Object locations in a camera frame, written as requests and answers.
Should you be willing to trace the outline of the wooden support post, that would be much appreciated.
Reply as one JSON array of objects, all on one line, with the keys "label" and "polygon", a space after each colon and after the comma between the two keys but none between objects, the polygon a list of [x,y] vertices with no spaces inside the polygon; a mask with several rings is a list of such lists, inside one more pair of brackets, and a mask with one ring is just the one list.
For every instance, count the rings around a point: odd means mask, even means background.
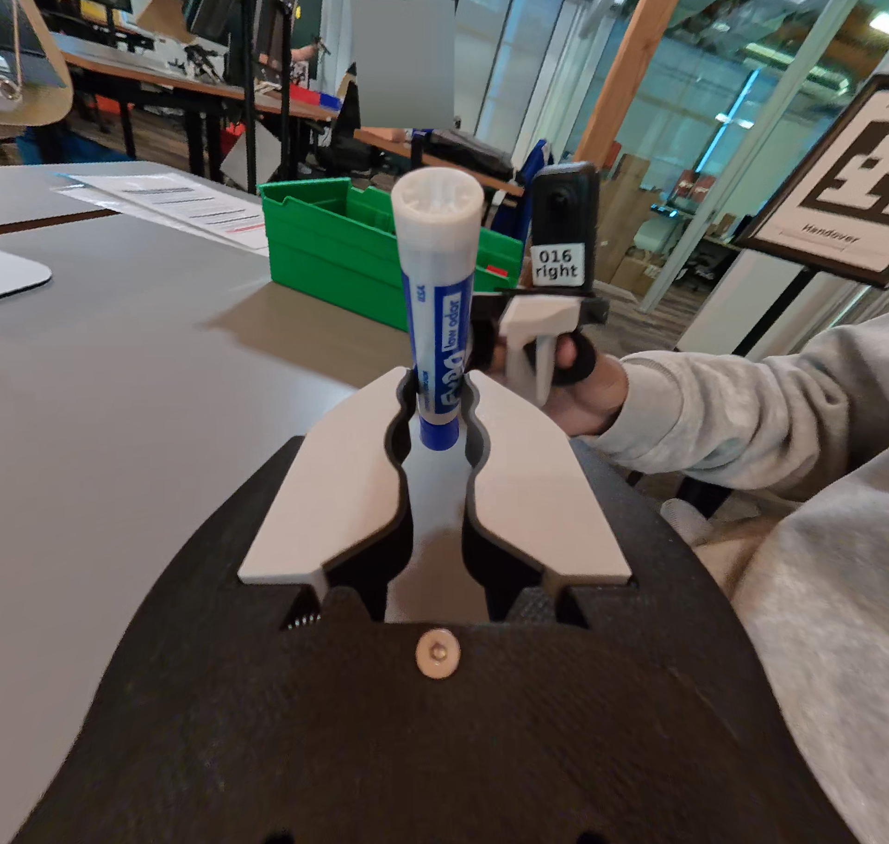
[{"label": "wooden support post", "polygon": [[679,0],[639,0],[573,156],[597,168],[606,157],[639,91]]}]

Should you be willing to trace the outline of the person's right hand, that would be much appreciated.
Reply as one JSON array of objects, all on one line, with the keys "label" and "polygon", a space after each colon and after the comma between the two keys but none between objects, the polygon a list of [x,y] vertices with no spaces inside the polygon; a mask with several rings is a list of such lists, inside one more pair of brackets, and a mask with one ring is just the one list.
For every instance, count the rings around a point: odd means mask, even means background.
[{"label": "person's right hand", "polygon": [[620,415],[628,376],[620,360],[595,350],[595,366],[582,381],[552,386],[542,410],[569,437],[597,437]]}]

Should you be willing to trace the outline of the blue whiteboard marker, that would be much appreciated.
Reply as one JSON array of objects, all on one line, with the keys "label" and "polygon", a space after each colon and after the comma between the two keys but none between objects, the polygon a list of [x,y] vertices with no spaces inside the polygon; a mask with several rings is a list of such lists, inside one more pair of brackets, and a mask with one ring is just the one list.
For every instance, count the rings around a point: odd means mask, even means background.
[{"label": "blue whiteboard marker", "polygon": [[468,173],[422,168],[391,193],[417,382],[419,437],[433,451],[458,439],[483,190]]}]

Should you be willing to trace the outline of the wooden office table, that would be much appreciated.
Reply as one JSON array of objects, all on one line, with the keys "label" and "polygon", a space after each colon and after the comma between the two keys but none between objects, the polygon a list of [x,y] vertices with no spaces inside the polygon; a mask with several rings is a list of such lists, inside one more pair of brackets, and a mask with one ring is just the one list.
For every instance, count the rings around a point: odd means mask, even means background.
[{"label": "wooden office table", "polygon": [[[50,32],[50,38],[61,51],[69,66],[83,69],[116,79],[135,81],[168,90],[187,91],[204,94],[222,100],[242,103],[244,90],[225,83],[211,84],[190,79],[182,72],[171,68],[160,68],[150,58],[116,50],[98,42],[72,37],[58,32]],[[254,93],[255,109],[263,113],[282,113],[283,100],[280,95]],[[296,118],[330,121],[337,119],[339,113],[320,105],[312,105],[301,101],[291,101],[290,115]]]}]

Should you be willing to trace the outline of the black bag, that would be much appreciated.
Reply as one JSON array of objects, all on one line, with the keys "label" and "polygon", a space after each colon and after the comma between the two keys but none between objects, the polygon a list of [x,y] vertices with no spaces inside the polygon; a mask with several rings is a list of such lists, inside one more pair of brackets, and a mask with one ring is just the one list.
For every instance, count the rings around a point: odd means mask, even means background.
[{"label": "black bag", "polygon": [[423,133],[424,151],[500,181],[509,182],[515,175],[510,155],[456,129],[433,129]]}]

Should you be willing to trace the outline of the stack of cardboard boxes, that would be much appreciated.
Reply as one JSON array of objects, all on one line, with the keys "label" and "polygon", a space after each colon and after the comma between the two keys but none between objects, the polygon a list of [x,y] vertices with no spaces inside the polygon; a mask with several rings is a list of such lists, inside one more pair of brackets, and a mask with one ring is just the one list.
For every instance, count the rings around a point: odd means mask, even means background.
[{"label": "stack of cardboard boxes", "polygon": [[640,226],[651,216],[660,193],[642,186],[650,161],[628,153],[601,183],[595,249],[595,281],[610,283],[633,245]]}]

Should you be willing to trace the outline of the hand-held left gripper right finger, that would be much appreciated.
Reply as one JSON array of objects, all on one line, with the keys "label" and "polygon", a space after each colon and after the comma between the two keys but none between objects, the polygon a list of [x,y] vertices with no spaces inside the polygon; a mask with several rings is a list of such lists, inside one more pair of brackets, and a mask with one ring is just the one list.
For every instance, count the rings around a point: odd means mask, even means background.
[{"label": "hand-held left gripper right finger", "polygon": [[462,413],[462,560],[489,619],[506,621],[527,588],[558,606],[569,588],[629,585],[628,561],[558,425],[478,371],[466,376]]}]

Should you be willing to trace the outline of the green plastic bin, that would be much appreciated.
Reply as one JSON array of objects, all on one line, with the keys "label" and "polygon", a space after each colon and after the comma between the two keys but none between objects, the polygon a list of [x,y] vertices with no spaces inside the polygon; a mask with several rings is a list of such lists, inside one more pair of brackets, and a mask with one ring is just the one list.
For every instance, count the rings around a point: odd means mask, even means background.
[{"label": "green plastic bin", "polygon": [[[273,282],[409,331],[391,193],[323,178],[265,183],[260,194]],[[524,252],[481,228],[473,288],[515,288]]]}]

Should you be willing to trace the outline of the printed paper sheet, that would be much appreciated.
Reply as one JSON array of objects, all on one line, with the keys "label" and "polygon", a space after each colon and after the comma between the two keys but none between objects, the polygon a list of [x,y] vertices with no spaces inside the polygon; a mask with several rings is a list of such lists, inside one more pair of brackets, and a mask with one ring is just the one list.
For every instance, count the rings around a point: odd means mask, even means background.
[{"label": "printed paper sheet", "polygon": [[261,203],[178,172],[154,175],[64,174],[62,193],[96,206],[225,245],[269,256]]}]

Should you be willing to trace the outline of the white monitor stand base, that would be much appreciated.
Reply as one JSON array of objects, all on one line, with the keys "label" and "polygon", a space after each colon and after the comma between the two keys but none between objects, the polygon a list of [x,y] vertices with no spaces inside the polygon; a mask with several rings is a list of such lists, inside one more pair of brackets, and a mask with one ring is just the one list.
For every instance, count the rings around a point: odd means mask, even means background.
[{"label": "white monitor stand base", "polygon": [[43,263],[4,251],[0,259],[1,299],[40,288],[52,280],[51,269]]}]

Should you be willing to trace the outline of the blue jacket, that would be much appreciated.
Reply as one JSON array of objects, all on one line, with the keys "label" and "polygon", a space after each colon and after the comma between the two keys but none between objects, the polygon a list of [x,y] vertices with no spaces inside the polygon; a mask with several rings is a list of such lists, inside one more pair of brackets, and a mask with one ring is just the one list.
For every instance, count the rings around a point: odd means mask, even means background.
[{"label": "blue jacket", "polygon": [[539,139],[529,151],[524,164],[516,173],[516,183],[523,189],[531,186],[532,181],[542,169],[554,164],[551,144],[545,138]]}]

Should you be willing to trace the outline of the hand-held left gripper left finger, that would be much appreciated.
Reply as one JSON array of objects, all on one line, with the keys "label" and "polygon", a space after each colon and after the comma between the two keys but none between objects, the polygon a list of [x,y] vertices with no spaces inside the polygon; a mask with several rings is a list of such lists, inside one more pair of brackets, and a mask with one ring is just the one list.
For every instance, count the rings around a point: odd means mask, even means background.
[{"label": "hand-held left gripper left finger", "polygon": [[316,422],[238,570],[241,583],[302,585],[322,603],[349,587],[374,621],[413,551],[404,461],[413,370],[386,372]]}]

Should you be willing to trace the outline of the framed tag sign on stand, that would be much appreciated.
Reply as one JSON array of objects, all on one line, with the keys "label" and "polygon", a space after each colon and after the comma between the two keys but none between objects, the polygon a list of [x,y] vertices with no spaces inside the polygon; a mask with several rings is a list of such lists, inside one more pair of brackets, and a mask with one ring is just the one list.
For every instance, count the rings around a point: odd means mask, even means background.
[{"label": "framed tag sign on stand", "polygon": [[819,273],[888,285],[888,76],[875,72],[739,233],[802,269],[732,351],[744,356]]}]

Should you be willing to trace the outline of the person's right forearm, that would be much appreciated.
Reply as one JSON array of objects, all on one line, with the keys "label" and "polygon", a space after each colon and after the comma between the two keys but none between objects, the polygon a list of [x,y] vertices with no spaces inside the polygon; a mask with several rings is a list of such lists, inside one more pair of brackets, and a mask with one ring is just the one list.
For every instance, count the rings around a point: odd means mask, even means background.
[{"label": "person's right forearm", "polygon": [[796,501],[841,481],[887,493],[886,314],[759,362],[658,350],[622,363],[628,398],[592,439],[618,464]]}]

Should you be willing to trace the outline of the person's grey sweatshirt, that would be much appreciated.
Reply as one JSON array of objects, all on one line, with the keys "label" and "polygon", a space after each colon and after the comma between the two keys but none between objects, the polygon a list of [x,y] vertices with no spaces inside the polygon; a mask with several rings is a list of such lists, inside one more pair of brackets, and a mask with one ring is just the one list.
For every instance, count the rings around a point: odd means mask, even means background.
[{"label": "person's grey sweatshirt", "polygon": [[888,455],[782,519],[661,516],[725,594],[820,787],[861,842],[888,841]]}]

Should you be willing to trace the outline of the black office chair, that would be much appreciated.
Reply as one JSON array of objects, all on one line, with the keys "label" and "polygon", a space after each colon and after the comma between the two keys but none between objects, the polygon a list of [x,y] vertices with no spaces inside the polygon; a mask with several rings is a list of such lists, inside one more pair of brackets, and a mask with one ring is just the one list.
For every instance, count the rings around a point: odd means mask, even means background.
[{"label": "black office chair", "polygon": [[384,151],[355,138],[361,128],[357,84],[347,85],[338,118],[332,124],[328,146],[318,149],[318,162],[332,177],[364,176],[378,171]]}]

